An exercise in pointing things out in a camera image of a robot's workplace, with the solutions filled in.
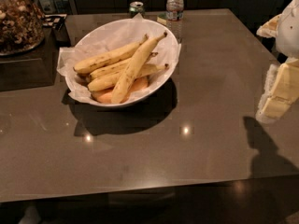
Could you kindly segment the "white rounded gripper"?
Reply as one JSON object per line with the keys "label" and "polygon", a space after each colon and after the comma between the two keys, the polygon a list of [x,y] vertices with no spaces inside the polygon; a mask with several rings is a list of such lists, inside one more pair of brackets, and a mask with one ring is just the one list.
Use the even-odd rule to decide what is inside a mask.
{"label": "white rounded gripper", "polygon": [[288,58],[281,65],[271,64],[258,104],[256,119],[273,123],[282,118],[299,99],[299,0],[292,0],[282,11],[260,26],[256,35],[276,38],[276,48]]}

